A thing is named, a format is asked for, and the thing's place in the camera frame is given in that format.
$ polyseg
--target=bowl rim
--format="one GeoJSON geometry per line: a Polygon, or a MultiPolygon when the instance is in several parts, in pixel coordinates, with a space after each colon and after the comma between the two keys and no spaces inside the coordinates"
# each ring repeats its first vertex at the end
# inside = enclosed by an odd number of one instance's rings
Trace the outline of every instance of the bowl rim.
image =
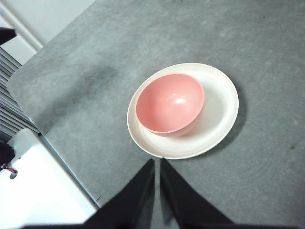
{"type": "Polygon", "coordinates": [[[190,74],[187,74],[187,73],[168,73],[168,74],[162,75],[162,76],[160,76],[160,77],[154,79],[153,81],[151,81],[149,84],[147,84],[147,85],[141,90],[141,92],[139,93],[139,96],[138,96],[137,99],[136,99],[136,103],[135,103],[135,108],[134,108],[134,109],[135,109],[135,114],[136,114],[137,120],[139,121],[139,123],[140,123],[145,129],[147,129],[148,131],[150,131],[150,132],[152,132],[152,133],[155,133],[155,134],[170,134],[170,133],[174,133],[174,132],[176,132],[176,131],[182,130],[182,129],[184,129],[185,127],[187,127],[188,125],[190,125],[190,124],[198,117],[198,115],[202,112],[203,105],[204,105],[204,101],[205,101],[204,89],[203,89],[203,86],[202,86],[202,84],[201,84],[201,82],[200,82],[199,80],[197,80],[195,77],[193,77],[193,76],[191,76],[190,74]],[[147,128],[147,127],[140,121],[140,119],[139,119],[139,117],[138,117],[138,113],[137,113],[137,105],[138,105],[138,101],[139,101],[139,98],[140,98],[141,94],[142,94],[143,91],[144,91],[150,84],[152,84],[153,82],[159,80],[160,78],[163,78],[163,77],[166,77],[166,76],[169,76],[169,75],[176,75],[176,74],[188,76],[188,77],[190,77],[191,79],[193,79],[195,82],[197,82],[197,84],[200,85],[200,91],[201,91],[202,102],[201,102],[201,105],[200,105],[201,108],[200,108],[199,112],[198,112],[196,115],[194,115],[194,118],[193,118],[191,121],[189,121],[186,125],[184,125],[184,126],[182,126],[182,127],[179,127],[179,128],[176,128],[176,129],[174,129],[174,130],[170,130],[170,131],[156,131],[156,130],[152,130],[152,129],[150,129],[150,128],[147,128]]]}

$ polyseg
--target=black object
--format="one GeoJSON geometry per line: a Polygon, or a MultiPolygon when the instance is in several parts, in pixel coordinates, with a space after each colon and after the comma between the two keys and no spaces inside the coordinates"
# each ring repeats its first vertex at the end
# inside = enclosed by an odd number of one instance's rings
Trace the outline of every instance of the black object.
{"type": "Polygon", "coordinates": [[[0,27],[0,45],[16,37],[14,29],[0,27]]]}
{"type": "Polygon", "coordinates": [[[150,159],[126,187],[98,210],[85,225],[102,228],[149,228],[154,200],[154,161],[150,159]]]}
{"type": "Polygon", "coordinates": [[[164,158],[160,166],[160,194],[163,206],[170,206],[181,229],[196,228],[195,225],[201,224],[233,223],[195,192],[164,158]]]}
{"type": "Polygon", "coordinates": [[[13,148],[7,143],[0,142],[0,166],[9,163],[15,157],[13,148]]]}
{"type": "MultiPolygon", "coordinates": [[[[163,214],[169,209],[181,229],[295,229],[236,225],[195,192],[165,160],[160,167],[163,214]]],[[[90,217],[83,225],[26,226],[24,229],[148,229],[154,199],[154,161],[150,159],[126,187],[90,217]]]]}

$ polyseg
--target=plate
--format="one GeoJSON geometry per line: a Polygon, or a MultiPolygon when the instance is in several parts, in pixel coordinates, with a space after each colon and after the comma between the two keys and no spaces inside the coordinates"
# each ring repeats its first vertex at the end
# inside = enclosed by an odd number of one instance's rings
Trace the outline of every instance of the plate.
{"type": "Polygon", "coordinates": [[[238,95],[232,81],[220,70],[202,63],[181,63],[149,77],[133,95],[127,126],[134,142],[145,152],[167,159],[185,159],[216,146],[231,130],[238,113],[238,95]],[[142,89],[154,79],[170,73],[186,73],[203,86],[205,100],[199,124],[180,137],[161,137],[146,130],[137,120],[135,104],[142,89]]]}

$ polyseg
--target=gray table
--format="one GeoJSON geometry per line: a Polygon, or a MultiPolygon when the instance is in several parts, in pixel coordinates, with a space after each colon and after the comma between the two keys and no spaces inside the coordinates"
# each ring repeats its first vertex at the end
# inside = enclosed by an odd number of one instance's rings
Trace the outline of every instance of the gray table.
{"type": "MultiPolygon", "coordinates": [[[[97,0],[8,88],[102,206],[150,158],[126,125],[138,86],[169,65],[215,66],[237,88],[236,123],[171,163],[235,222],[305,226],[304,12],[301,0],[97,0]]],[[[161,213],[157,195],[152,228],[161,213]]]]}

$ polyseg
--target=pink bowl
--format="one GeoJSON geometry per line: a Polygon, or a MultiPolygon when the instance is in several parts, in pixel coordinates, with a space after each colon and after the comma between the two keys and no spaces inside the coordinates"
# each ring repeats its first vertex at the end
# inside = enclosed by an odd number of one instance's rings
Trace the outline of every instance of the pink bowl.
{"type": "Polygon", "coordinates": [[[149,131],[175,137],[195,127],[203,103],[204,91],[198,80],[184,73],[172,73],[143,89],[136,102],[136,114],[149,131]]]}

